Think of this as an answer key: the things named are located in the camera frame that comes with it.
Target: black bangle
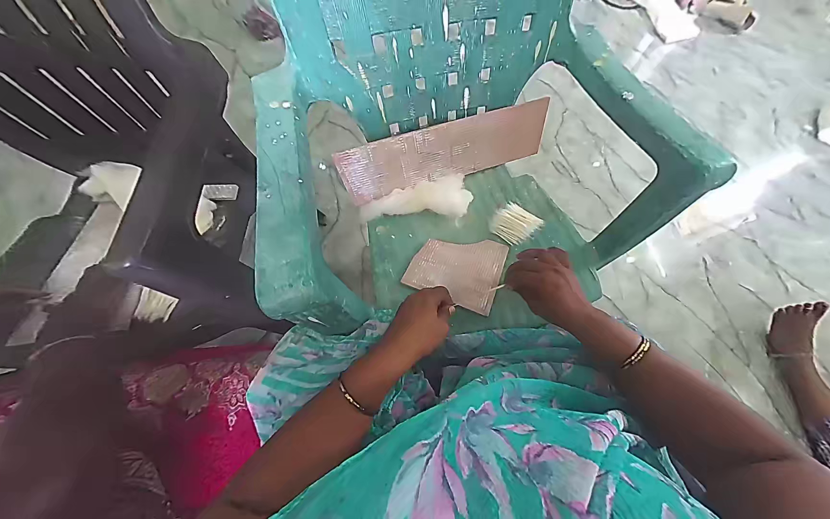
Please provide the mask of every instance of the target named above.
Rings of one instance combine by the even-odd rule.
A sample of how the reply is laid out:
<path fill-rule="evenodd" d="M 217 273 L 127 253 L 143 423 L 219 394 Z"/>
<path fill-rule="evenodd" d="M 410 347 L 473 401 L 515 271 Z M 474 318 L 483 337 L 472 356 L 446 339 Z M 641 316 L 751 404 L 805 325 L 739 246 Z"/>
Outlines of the black bangle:
<path fill-rule="evenodd" d="M 351 404 L 355 409 L 360 411 L 362 415 L 365 415 L 370 418 L 375 417 L 376 413 L 371 413 L 370 411 L 364 409 L 363 406 L 358 404 L 357 400 L 354 400 L 354 397 L 350 393 L 348 393 L 348 388 L 345 387 L 345 382 L 341 380 L 342 375 L 344 375 L 344 373 L 341 373 L 339 375 L 339 390 L 341 391 L 341 395 L 345 397 L 345 400 L 347 400 L 349 404 Z"/>

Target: pink cardboard sheet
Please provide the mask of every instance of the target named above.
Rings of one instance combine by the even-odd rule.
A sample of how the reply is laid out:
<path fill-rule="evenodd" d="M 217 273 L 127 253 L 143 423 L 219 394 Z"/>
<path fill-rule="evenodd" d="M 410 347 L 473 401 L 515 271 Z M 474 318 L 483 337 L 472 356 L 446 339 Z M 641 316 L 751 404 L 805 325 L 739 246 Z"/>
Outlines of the pink cardboard sheet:
<path fill-rule="evenodd" d="M 354 204 L 361 206 L 394 189 L 537 153 L 548 107 L 548 97 L 531 100 L 369 142 L 332 158 Z"/>
<path fill-rule="evenodd" d="M 508 246 L 491 240 L 458 245 L 429 239 L 402 274 L 412 288 L 445 286 L 454 303 L 489 317 Z"/>

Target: woman's right hand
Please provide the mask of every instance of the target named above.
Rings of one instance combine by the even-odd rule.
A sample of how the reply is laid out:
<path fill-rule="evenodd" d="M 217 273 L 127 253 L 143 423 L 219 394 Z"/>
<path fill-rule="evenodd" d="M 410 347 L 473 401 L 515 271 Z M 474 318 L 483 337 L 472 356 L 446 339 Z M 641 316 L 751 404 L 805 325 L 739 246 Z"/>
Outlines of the woman's right hand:
<path fill-rule="evenodd" d="M 524 298 L 533 313 L 558 326 L 584 319 L 594 309 L 569 255 L 561 248 L 529 248 L 519 253 L 504 282 Z"/>

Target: chair seat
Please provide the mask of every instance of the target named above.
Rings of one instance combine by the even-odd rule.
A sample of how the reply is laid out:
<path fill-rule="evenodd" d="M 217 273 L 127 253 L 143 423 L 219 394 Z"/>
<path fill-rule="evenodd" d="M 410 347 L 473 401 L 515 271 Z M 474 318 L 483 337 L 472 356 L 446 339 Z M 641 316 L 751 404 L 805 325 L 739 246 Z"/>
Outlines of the chair seat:
<path fill-rule="evenodd" d="M 384 216 L 368 225 L 371 264 L 377 307 L 395 309 L 414 289 L 399 282 L 412 257 L 429 238 L 469 244 L 495 239 L 489 231 L 491 216 L 507 202 L 544 219 L 546 225 L 528 241 L 512 247 L 505 267 L 526 248 L 560 247 L 572 258 L 575 273 L 590 301 L 601 297 L 600 282 L 592 268 L 593 255 L 572 220 L 549 199 L 529 175 L 512 177 L 505 166 L 467 175 L 465 186 L 475 197 L 466 216 L 454 220 L 430 211 L 399 216 Z M 452 334 L 499 328 L 531 328 L 545 321 L 530 311 L 521 297 L 509 290 L 495 296 L 489 317 L 460 309 L 451 321 Z"/>

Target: bangle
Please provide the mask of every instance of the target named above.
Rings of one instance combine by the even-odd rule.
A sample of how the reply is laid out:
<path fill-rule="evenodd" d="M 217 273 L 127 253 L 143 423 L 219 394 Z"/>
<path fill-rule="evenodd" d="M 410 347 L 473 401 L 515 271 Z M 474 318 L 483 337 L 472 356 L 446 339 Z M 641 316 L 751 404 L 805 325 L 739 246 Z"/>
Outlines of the bangle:
<path fill-rule="evenodd" d="M 349 404 L 351 404 L 358 411 L 360 411 L 361 414 L 366 415 L 370 418 L 375 417 L 376 413 L 371 413 L 370 411 L 364 409 L 363 406 L 358 404 L 357 400 L 354 400 L 354 397 L 350 393 L 348 393 L 348 388 L 345 387 L 345 382 L 341 380 L 341 375 L 344 375 L 344 373 L 341 373 L 339 375 L 339 390 L 341 391 L 341 395 L 345 397 L 345 400 L 347 400 Z"/>
<path fill-rule="evenodd" d="M 636 347 L 636 351 L 620 364 L 620 369 L 626 370 L 628 367 L 642 360 L 650 348 L 652 348 L 652 341 L 643 336 L 642 340 L 639 341 L 639 346 Z"/>

